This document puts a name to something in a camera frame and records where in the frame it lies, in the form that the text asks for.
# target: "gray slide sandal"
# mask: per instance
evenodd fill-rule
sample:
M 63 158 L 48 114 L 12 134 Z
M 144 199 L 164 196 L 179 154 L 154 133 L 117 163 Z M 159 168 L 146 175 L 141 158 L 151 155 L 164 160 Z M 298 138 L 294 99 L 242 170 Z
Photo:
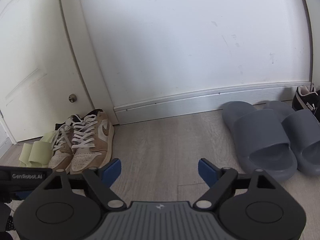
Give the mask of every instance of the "gray slide sandal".
M 260 168 L 278 181 L 294 174 L 297 160 L 274 110 L 257 110 L 249 103 L 233 101 L 225 104 L 222 118 L 232 133 L 238 162 L 246 173 Z
M 320 175 L 320 125 L 309 109 L 294 111 L 281 101 L 268 102 L 291 142 L 298 161 L 298 170 L 309 176 Z

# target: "sneaker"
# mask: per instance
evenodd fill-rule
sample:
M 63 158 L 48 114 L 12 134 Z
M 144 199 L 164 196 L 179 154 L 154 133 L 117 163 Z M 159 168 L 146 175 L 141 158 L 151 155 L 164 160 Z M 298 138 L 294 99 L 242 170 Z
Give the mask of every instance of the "sneaker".
M 71 174 L 81 173 L 90 167 L 101 168 L 112 155 L 114 128 L 107 114 L 95 109 L 83 120 L 73 125 L 72 149 L 75 150 L 71 161 Z
M 66 122 L 56 124 L 56 134 L 51 143 L 53 156 L 49 162 L 48 168 L 54 171 L 62 169 L 67 173 L 70 171 L 72 152 L 73 123 L 81 122 L 77 114 L 71 115 Z
M 297 87 L 296 94 L 292 101 L 292 108 L 295 111 L 301 109 L 309 109 L 314 116 L 320 120 L 320 111 L 318 112 L 319 106 L 319 96 L 317 92 L 314 92 L 314 89 L 310 92 L 307 87 L 300 86 Z

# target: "white door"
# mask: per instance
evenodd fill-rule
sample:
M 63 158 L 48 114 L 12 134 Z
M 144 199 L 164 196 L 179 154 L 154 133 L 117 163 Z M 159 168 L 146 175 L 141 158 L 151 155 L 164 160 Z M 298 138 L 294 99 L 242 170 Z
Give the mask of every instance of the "white door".
M 313 42 L 312 83 L 318 90 L 320 87 L 320 0 L 306 0 L 311 22 Z
M 16 141 L 42 136 L 92 104 L 73 59 L 59 0 L 0 0 L 0 110 Z M 77 101 L 68 100 L 70 94 Z

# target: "baseboard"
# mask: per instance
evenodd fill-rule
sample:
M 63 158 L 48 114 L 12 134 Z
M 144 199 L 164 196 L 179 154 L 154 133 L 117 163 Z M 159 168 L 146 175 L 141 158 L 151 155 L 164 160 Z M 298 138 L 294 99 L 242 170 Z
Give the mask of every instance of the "baseboard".
M 12 141 L 10 140 L 10 138 L 8 137 L 1 145 L 0 145 L 0 158 L 6 153 L 7 150 L 9 150 L 9 148 L 12 145 Z
M 229 101 L 262 104 L 272 100 L 292 100 L 297 86 L 310 82 L 278 82 L 203 90 L 138 102 L 114 108 L 120 124 L 141 122 L 184 114 L 222 109 Z

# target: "shoe sole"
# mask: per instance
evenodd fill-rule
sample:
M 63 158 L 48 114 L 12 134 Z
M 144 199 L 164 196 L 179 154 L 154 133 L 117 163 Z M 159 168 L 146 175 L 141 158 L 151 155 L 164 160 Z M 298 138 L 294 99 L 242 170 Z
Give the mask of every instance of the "shoe sole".
M 109 135 L 108 135 L 108 151 L 107 151 L 106 157 L 104 158 L 99 168 L 102 168 L 104 165 L 110 162 L 112 157 L 112 140 L 113 140 L 113 135 L 115 134 L 115 128 L 113 127 L 110 121 L 109 121 L 109 126 L 110 126 L 110 129 L 109 129 Z

